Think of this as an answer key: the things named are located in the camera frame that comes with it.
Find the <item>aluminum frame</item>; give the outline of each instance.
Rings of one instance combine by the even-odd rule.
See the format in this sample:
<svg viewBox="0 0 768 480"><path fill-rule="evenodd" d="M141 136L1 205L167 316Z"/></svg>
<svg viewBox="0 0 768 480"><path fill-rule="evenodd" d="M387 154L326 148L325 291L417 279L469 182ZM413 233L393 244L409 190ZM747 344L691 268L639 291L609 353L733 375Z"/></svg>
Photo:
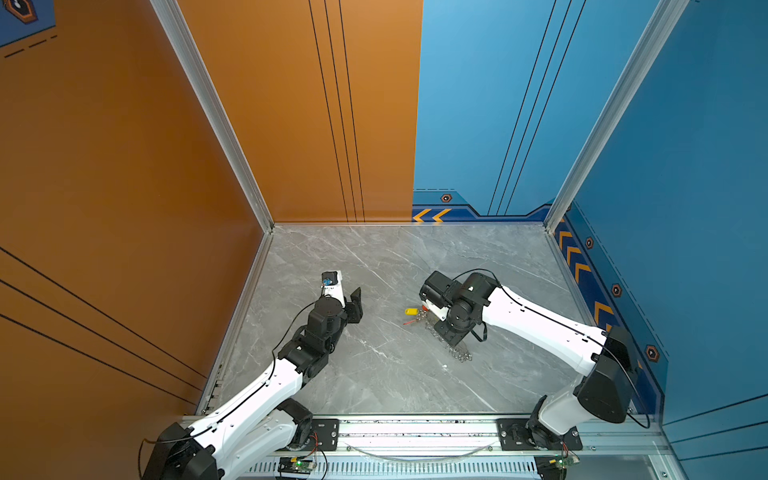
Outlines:
<svg viewBox="0 0 768 480"><path fill-rule="evenodd" d="M250 266L248 277L243 285L243 291L240 293L240 298L237 300L235 311L232 314L230 324L227 327L227 332L224 333L224 338L221 341L219 347L219 353L216 355L216 361L211 368L208 380L203 387L203 393L200 396L200 401L197 404L195 413L197 415L206 415L210 408L216 408L218 391L221 387L221 380L224 377L224 373L227 371L227 365L229 364L232 352L235 346L235 340L240 334L240 330L243 327L243 321L245 321L246 314L248 313L248 306L253 298L253 292L256 291L256 285L261 275L261 270L264 268L266 262L266 255L270 251L272 245L272 233L264 232L261 237L261 244L259 250L256 251L256 256L253 258L253 263Z"/></svg>
<svg viewBox="0 0 768 480"><path fill-rule="evenodd" d="M689 0L660 0L659 5L656 6L598 121L595 122L592 132L587 137L587 141L554 199L552 208L544 219L544 226L549 233L553 233L558 227L568 206L576 198L576 193L589 175L594 162L600 157L603 147L614 133L616 125L643 83L645 75L656 61L656 57L667 42L688 2Z"/></svg>
<svg viewBox="0 0 768 480"><path fill-rule="evenodd" d="M256 178L253 176L243 148L237 140L237 135L232 128L227 112L224 110L219 94L216 92L214 82L208 74L203 57L197 49L187 22L184 20L181 8L179 8L176 0L150 0L150 3L160 20L160 24L163 25L165 35L174 48L182 68L184 68L184 73L187 74L200 106L203 107L203 111L208 117L211 128L219 139L219 144L230 162L232 171L240 183L240 188L243 189L243 193L248 199L253 214L259 221L261 230L265 234L270 232L274 226L272 215L266 206L261 190L259 190L259 185L256 183Z"/></svg>

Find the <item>black mounting plate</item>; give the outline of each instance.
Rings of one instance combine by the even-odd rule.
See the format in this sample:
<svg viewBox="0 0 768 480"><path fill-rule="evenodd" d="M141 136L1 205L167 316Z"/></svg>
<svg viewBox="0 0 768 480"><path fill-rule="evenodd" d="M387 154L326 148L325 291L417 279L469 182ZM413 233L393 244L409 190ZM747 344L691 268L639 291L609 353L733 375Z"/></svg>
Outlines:
<svg viewBox="0 0 768 480"><path fill-rule="evenodd" d="M496 429L498 432L498 440L502 443L502 450L505 452L511 452L515 450L538 450L533 446L531 434L528 433L528 429L525 428L527 419L497 419ZM584 446L581 444L581 437L578 434L576 427L568 430L565 434L565 445L568 450L578 451L582 450Z"/></svg>
<svg viewBox="0 0 768 480"><path fill-rule="evenodd" d="M317 433L317 445L324 452L334 452L339 441L339 419L312 419L312 432ZM298 452L309 452L315 447L315 442L310 439L306 446ZM278 452L287 452L288 449L280 449Z"/></svg>

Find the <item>gray marble floor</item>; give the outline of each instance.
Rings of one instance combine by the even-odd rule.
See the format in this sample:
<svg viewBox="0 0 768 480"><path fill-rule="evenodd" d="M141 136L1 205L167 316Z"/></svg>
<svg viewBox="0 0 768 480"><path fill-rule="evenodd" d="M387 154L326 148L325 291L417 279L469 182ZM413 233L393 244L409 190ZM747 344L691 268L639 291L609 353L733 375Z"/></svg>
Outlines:
<svg viewBox="0 0 768 480"><path fill-rule="evenodd" d="M270 349L320 274L341 270L348 296L362 287L364 317L344 331L329 365L294 398L316 414L530 412L574 377L549 352L495 327L468 336L473 360L459 362L406 308L433 270L453 276L493 270L522 296L581 321L541 225L277 227L223 379L222 401L269 365ZM306 323L306 313L293 329Z"/></svg>

